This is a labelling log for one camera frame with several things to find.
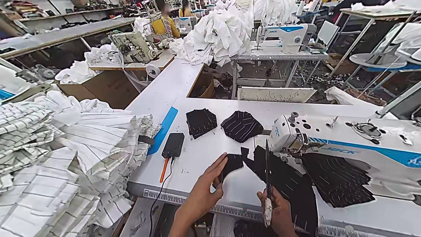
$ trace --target handwritten sign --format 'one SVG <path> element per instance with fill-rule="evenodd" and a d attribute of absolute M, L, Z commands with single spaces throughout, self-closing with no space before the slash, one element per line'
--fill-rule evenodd
<path fill-rule="evenodd" d="M 273 88 L 242 86 L 237 91 L 239 100 L 305 103 L 317 90 L 313 88 Z"/>

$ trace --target worker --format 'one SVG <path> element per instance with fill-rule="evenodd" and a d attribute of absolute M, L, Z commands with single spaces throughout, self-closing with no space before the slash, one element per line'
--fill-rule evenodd
<path fill-rule="evenodd" d="M 180 32 L 176 28 L 174 21 L 170 18 L 170 5 L 168 3 L 162 3 L 159 8 L 162 14 L 163 19 L 167 19 L 170 22 L 171 31 L 174 38 L 180 38 Z M 155 34 L 163 35 L 165 34 L 164 23 L 161 19 L 152 22 L 152 27 L 155 30 Z"/>
<path fill-rule="evenodd" d="M 218 176 L 225 167 L 228 157 L 226 152 L 222 154 L 205 172 L 197 179 L 189 197 L 181 205 L 174 215 L 174 222 L 170 230 L 170 237 L 184 237 L 190 226 L 200 217 L 205 215 L 216 202 L 221 199 L 222 183 Z M 215 192 L 209 190 L 212 184 L 217 183 Z M 292 223 L 290 205 L 282 195 L 272 186 L 272 221 L 271 227 L 280 237 L 297 237 Z M 257 192 L 257 197 L 264 206 L 266 200 L 266 189 L 263 193 Z"/>
<path fill-rule="evenodd" d="M 193 16 L 189 0 L 183 0 L 183 7 L 179 10 L 179 17 Z"/>

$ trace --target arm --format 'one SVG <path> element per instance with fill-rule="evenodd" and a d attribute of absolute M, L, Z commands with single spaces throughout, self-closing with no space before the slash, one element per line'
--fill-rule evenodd
<path fill-rule="evenodd" d="M 228 157 L 222 154 L 205 172 L 197 179 L 189 197 L 174 215 L 174 222 L 170 230 L 170 237 L 183 237 L 188 228 L 200 217 L 205 215 L 221 199 L 222 183 L 211 193 L 211 185 L 225 167 Z"/>
<path fill-rule="evenodd" d="M 170 18 L 170 25 L 171 25 L 171 31 L 173 32 L 174 38 L 177 38 L 177 39 L 180 38 L 180 32 L 171 18 Z"/>
<path fill-rule="evenodd" d="M 272 221 L 270 227 L 278 234 L 279 237 L 297 237 L 295 234 L 294 224 L 292 223 L 290 204 L 282 195 L 276 190 L 274 186 L 271 187 L 271 201 L 272 201 Z M 266 189 L 263 193 L 257 192 L 262 207 L 267 197 Z"/>

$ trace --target white tape roll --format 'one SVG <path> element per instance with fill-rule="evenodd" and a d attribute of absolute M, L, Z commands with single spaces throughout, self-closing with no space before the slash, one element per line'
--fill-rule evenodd
<path fill-rule="evenodd" d="M 148 76 L 156 78 L 161 73 L 161 70 L 159 69 L 159 67 L 156 67 L 154 65 L 148 65 L 146 66 L 146 73 L 148 74 Z"/>

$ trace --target black fabric bundle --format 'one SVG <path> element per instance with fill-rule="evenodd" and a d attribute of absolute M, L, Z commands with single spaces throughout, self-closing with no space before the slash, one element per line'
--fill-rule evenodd
<path fill-rule="evenodd" d="M 304 167 L 326 203 L 347 207 L 374 200 L 373 194 L 362 186 L 371 180 L 366 171 L 342 157 L 315 153 L 302 157 Z"/>
<path fill-rule="evenodd" d="M 239 143 L 263 132 L 263 126 L 250 113 L 238 110 L 225 119 L 221 127 L 224 128 L 225 135 Z"/>
<path fill-rule="evenodd" d="M 244 159 L 245 164 L 262 180 L 266 181 L 266 151 L 257 146 L 254 150 L 254 161 Z M 269 181 L 281 195 L 291 204 L 293 223 L 310 236 L 315 236 L 318 216 L 316 197 L 312 188 L 310 177 L 302 175 L 292 166 L 283 162 L 272 152 L 269 155 L 270 174 Z"/>
<path fill-rule="evenodd" d="M 216 128 L 216 115 L 209 110 L 193 110 L 186 113 L 187 125 L 189 126 L 189 134 L 196 139 L 208 131 Z"/>
<path fill-rule="evenodd" d="M 237 154 L 227 154 L 228 161 L 225 164 L 224 169 L 222 170 L 219 180 L 221 183 L 224 181 L 225 177 L 234 170 L 241 169 L 244 167 L 242 161 L 247 159 L 248 156 L 248 148 L 242 147 L 241 148 L 241 155 Z"/>

